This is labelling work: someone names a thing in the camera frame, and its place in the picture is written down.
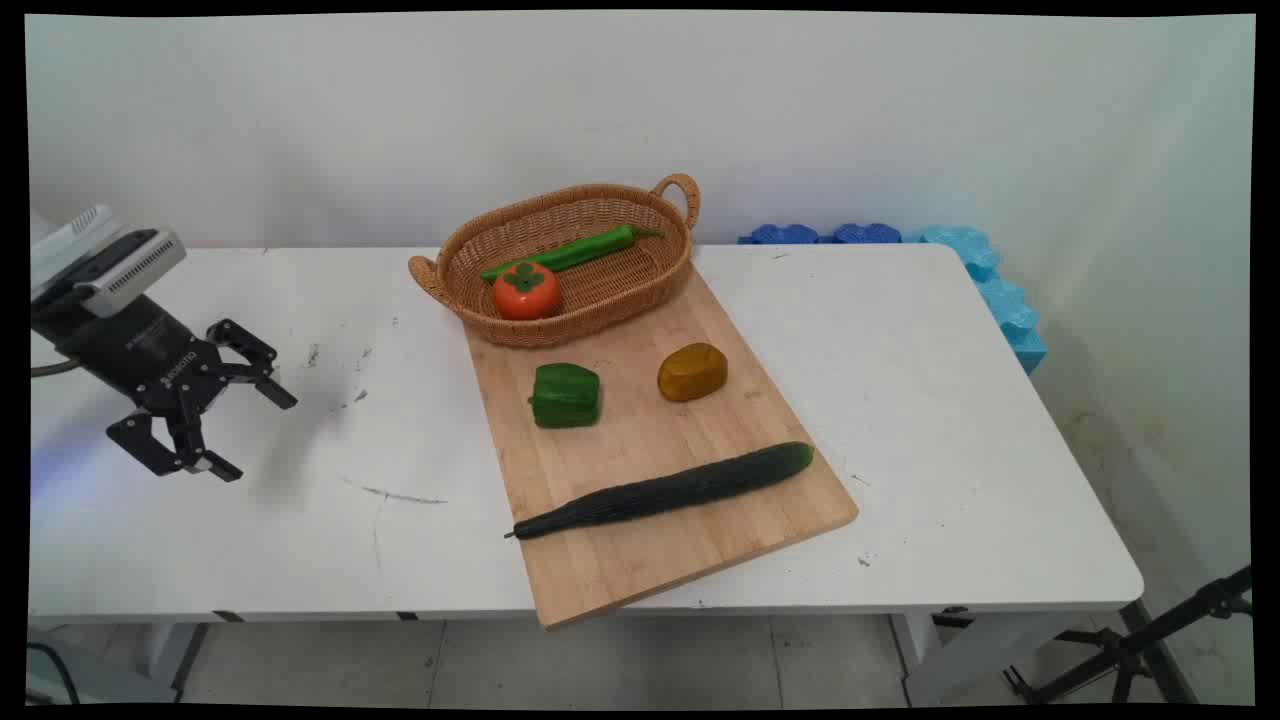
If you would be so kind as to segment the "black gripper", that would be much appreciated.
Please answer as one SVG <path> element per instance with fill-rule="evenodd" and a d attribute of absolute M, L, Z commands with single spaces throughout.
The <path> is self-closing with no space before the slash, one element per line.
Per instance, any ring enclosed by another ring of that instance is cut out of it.
<path fill-rule="evenodd" d="M 207 471 L 224 482 L 243 471 L 205 443 L 200 414 L 230 384 L 250 384 L 282 410 L 298 400 L 275 377 L 276 351 L 232 319 L 209 327 L 198 340 L 145 295 L 110 316 L 83 306 L 86 293 L 44 293 L 33 301 L 33 331 L 65 360 L 33 369 L 35 377 L 86 370 L 137 407 L 106 428 L 106 436 L 156 477 Z M 229 348 L 243 363 L 225 363 Z M 172 438 L 154 433 L 164 420 Z"/>

